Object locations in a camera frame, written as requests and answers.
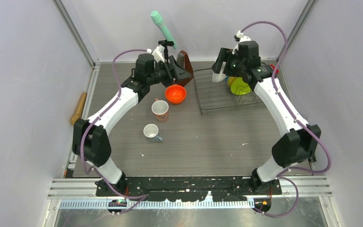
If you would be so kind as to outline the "orange bowl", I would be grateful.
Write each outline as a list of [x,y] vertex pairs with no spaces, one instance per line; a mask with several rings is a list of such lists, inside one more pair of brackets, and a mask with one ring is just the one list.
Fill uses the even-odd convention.
[[186,89],[180,85],[171,85],[165,90],[165,98],[173,105],[181,104],[186,96]]

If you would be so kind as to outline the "white ceramic bowl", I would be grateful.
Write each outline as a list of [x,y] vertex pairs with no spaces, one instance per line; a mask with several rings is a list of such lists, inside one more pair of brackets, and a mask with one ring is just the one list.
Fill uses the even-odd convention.
[[223,73],[215,73],[212,74],[212,82],[218,83],[223,81],[227,76]]

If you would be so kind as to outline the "lime green plate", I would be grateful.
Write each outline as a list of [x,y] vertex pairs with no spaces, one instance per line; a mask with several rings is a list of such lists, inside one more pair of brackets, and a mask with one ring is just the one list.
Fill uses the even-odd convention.
[[250,86],[242,78],[230,78],[230,90],[234,95],[242,96],[252,92]]

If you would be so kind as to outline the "pink patterned mug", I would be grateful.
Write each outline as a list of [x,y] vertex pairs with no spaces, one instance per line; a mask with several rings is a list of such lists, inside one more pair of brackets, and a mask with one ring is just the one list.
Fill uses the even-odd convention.
[[164,100],[155,99],[151,111],[159,122],[165,122],[169,117],[169,105]]

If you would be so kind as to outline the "small blue-handled cup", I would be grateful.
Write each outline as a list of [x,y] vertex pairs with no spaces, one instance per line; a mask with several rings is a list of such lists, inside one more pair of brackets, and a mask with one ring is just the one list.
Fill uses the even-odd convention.
[[143,129],[144,136],[154,142],[163,142],[163,138],[159,135],[159,128],[155,124],[148,124]]

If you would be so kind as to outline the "woven bamboo round tray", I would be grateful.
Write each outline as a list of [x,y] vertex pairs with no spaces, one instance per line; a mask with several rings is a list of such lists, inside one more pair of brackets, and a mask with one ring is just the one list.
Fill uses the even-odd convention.
[[231,85],[234,83],[234,81],[237,79],[237,77],[228,77],[227,79],[227,85],[228,87],[231,87]]

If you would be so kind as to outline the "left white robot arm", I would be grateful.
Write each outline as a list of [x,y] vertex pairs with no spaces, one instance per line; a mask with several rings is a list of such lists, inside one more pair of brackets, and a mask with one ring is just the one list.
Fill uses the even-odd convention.
[[125,174],[111,158],[108,135],[115,124],[150,91],[161,83],[164,87],[191,78],[192,74],[180,66],[173,56],[167,61],[156,61],[150,53],[140,54],[132,74],[120,84],[117,94],[87,120],[78,119],[73,126],[72,152],[96,168],[115,196],[126,190]]

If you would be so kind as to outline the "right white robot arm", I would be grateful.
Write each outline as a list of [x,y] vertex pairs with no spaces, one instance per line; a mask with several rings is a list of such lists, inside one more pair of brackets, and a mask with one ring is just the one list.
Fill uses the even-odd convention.
[[239,77],[262,100],[277,124],[280,139],[271,157],[254,169],[250,188],[263,194],[277,177],[314,156],[321,130],[310,125],[293,107],[276,78],[276,66],[263,64],[255,41],[239,42],[235,49],[221,48],[211,67],[213,77]]

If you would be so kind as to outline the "brown wooden metronome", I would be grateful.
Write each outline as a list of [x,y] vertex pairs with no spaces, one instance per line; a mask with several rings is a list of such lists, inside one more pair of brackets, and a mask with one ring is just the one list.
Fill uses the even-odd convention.
[[177,83],[178,85],[184,87],[194,78],[193,67],[188,54],[184,50],[179,51],[176,62],[191,74],[189,78]]

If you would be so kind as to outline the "black microphone stand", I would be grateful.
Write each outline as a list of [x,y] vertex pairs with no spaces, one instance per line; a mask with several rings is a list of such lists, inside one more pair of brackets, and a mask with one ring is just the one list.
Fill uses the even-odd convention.
[[169,59],[168,47],[175,47],[174,41],[168,40],[160,40],[158,41],[158,51],[160,56],[160,61],[163,63],[167,63]]

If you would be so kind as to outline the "colourful toy blocks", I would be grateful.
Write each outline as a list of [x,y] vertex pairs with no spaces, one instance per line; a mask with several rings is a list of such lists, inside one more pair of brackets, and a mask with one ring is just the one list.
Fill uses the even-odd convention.
[[273,69],[273,71],[275,71],[275,74],[277,75],[279,73],[279,69],[276,69],[275,65],[271,64],[270,65]]

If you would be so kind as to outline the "mint green microphone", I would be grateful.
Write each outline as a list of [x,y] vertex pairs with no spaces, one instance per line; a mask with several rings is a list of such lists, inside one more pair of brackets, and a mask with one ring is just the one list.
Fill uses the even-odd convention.
[[161,31],[161,33],[163,34],[165,39],[167,41],[173,42],[173,49],[177,50],[178,49],[177,43],[176,43],[172,33],[165,25],[164,19],[161,16],[161,14],[157,10],[154,10],[151,12],[150,17],[151,17],[153,23],[159,28],[159,30]]

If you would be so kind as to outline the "wooden rolling pin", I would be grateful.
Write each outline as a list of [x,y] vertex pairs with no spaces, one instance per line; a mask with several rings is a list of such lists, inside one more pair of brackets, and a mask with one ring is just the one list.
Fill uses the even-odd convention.
[[81,118],[83,110],[84,110],[84,105],[86,102],[86,97],[87,97],[87,92],[83,92],[79,98],[79,101],[77,103],[77,106],[75,108],[75,111],[70,119],[70,124],[74,125],[75,122]]

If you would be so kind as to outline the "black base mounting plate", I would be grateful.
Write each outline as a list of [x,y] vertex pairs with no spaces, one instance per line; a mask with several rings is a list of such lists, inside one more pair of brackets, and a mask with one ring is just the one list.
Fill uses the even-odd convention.
[[247,196],[281,195],[278,180],[261,183],[242,176],[125,177],[112,187],[119,193],[147,201],[203,201],[211,195],[213,201],[242,201]]

